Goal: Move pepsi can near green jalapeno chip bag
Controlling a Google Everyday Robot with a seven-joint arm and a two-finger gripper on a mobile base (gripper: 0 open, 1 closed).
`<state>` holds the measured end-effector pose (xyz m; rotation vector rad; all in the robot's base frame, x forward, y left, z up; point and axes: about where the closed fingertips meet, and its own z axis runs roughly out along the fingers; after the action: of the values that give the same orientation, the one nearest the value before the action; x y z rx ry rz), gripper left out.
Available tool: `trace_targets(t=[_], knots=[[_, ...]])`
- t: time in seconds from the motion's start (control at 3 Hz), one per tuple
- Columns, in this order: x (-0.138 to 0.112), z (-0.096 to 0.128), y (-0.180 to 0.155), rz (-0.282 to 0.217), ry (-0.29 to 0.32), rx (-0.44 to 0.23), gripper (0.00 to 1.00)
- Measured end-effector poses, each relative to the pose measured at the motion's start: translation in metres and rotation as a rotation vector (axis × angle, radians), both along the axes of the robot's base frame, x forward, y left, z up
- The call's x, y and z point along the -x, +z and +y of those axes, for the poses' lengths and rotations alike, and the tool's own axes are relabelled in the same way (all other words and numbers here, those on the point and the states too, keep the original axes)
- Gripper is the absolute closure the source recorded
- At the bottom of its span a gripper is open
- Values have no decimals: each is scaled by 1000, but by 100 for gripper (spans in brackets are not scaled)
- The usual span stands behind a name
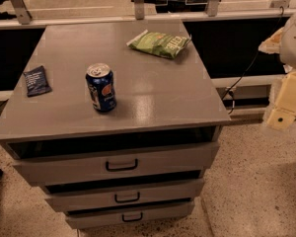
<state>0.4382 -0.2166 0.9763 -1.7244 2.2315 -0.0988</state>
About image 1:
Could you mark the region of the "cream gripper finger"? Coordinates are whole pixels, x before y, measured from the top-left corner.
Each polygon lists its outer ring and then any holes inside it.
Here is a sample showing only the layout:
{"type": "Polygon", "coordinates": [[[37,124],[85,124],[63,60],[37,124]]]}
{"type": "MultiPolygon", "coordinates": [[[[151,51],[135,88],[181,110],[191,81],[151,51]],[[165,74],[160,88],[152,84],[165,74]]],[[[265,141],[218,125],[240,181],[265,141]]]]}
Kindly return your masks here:
{"type": "Polygon", "coordinates": [[[269,106],[265,111],[265,124],[284,130],[296,119],[296,70],[277,80],[271,87],[269,106]]]}

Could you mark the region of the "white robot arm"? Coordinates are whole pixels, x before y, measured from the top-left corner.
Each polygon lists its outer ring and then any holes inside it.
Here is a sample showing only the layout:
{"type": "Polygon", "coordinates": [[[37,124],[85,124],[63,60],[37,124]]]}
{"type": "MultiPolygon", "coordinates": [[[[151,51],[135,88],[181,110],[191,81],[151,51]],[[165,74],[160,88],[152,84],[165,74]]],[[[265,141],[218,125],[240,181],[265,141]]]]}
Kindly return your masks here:
{"type": "Polygon", "coordinates": [[[263,116],[267,127],[284,130],[296,119],[296,12],[284,27],[259,45],[259,51],[278,53],[284,68],[289,68],[281,80],[272,84],[263,116]]]}

